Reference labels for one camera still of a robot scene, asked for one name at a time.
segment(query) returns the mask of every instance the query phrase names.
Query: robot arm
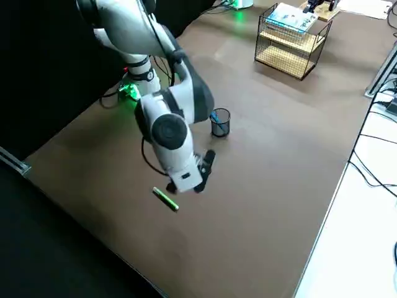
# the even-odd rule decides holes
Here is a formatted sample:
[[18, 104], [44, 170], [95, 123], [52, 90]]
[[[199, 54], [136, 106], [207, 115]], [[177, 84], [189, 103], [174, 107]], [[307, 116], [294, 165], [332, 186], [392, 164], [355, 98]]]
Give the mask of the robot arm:
[[135, 109], [136, 120], [175, 187], [180, 192], [198, 186], [202, 190], [210, 171], [194, 155], [189, 124], [210, 116], [214, 102], [208, 86], [168, 29], [148, 17], [140, 0], [77, 0], [77, 4], [83, 17], [103, 28], [118, 51], [163, 56], [170, 62], [181, 83], [144, 95]]

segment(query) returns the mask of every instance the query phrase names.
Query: table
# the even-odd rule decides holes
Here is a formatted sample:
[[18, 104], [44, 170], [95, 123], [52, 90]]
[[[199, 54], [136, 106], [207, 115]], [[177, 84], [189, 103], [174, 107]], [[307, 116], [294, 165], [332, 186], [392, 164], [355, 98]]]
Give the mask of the table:
[[205, 192], [172, 196], [177, 214], [151, 193], [167, 181], [126, 105], [93, 104], [28, 159], [32, 182], [170, 297], [292, 297], [395, 41], [385, 21], [338, 14], [301, 82], [253, 63], [264, 10], [201, 16], [179, 38], [232, 116], [227, 140], [192, 126], [217, 158]]
[[[375, 101], [391, 98], [379, 94]], [[397, 120], [378, 104], [370, 109]], [[362, 134], [397, 142], [397, 124], [369, 113]], [[360, 136], [354, 151], [382, 183], [397, 183], [397, 145]], [[372, 184], [377, 182], [357, 165]], [[391, 187], [397, 193], [397, 187]], [[383, 187], [370, 187], [347, 163], [306, 264], [295, 298], [397, 297], [397, 198]]]

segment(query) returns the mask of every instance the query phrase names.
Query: blue pen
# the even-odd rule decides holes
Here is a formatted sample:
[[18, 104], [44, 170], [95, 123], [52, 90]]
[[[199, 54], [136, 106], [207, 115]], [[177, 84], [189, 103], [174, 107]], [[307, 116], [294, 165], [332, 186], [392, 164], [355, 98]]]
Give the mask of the blue pen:
[[226, 130], [223, 128], [223, 125], [222, 124], [219, 124], [219, 118], [218, 118], [218, 116], [212, 111], [212, 113], [211, 113], [211, 117], [212, 117], [212, 119], [213, 120], [215, 120], [215, 122], [216, 123], [218, 123], [218, 125], [219, 125], [219, 127], [222, 129], [222, 131], [224, 132], [224, 133], [226, 133]]

